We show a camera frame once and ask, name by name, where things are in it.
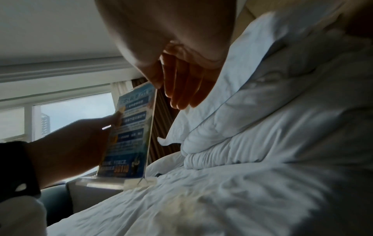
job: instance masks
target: white duvet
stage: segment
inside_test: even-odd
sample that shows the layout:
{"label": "white duvet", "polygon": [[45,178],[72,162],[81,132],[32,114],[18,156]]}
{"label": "white duvet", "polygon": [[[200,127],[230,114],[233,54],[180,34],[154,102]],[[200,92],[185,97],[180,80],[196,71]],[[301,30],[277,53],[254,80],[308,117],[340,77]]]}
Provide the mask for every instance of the white duvet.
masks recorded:
{"label": "white duvet", "polygon": [[373,48],[312,30],[336,6],[250,24],[211,95],[160,140],[182,143],[183,156],[149,166],[157,184],[48,235],[371,235]]}

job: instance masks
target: sky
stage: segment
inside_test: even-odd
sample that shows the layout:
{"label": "sky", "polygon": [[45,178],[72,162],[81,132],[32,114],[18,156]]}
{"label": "sky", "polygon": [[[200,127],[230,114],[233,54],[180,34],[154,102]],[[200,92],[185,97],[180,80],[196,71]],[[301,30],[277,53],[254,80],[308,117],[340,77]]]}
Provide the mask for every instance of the sky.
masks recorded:
{"label": "sky", "polygon": [[50,117],[51,132],[79,119],[99,118],[115,112],[111,93],[45,104],[40,109]]}

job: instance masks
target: building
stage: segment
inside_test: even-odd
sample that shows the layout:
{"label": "building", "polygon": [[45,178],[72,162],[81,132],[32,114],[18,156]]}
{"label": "building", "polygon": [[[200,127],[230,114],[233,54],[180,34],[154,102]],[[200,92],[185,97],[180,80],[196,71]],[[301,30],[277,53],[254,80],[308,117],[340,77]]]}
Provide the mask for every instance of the building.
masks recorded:
{"label": "building", "polygon": [[46,114],[41,114],[42,117],[42,138],[51,132],[51,119]]}

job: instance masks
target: blue flyer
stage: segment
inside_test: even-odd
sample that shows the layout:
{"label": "blue flyer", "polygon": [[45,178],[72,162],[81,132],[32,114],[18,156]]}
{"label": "blue flyer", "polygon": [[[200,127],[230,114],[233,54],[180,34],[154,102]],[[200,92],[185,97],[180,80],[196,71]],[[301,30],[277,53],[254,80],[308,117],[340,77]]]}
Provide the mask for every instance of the blue flyer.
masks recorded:
{"label": "blue flyer", "polygon": [[119,97],[120,126],[109,136],[98,177],[144,177],[156,95],[157,90],[148,82]]}

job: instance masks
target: dark sleeve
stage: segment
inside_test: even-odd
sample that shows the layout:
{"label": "dark sleeve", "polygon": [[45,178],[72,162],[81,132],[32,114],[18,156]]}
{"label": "dark sleeve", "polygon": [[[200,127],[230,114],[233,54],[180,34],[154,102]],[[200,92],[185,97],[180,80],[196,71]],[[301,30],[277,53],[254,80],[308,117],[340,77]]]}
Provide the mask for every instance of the dark sleeve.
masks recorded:
{"label": "dark sleeve", "polygon": [[0,143],[0,203],[19,196],[40,196],[24,142]]}

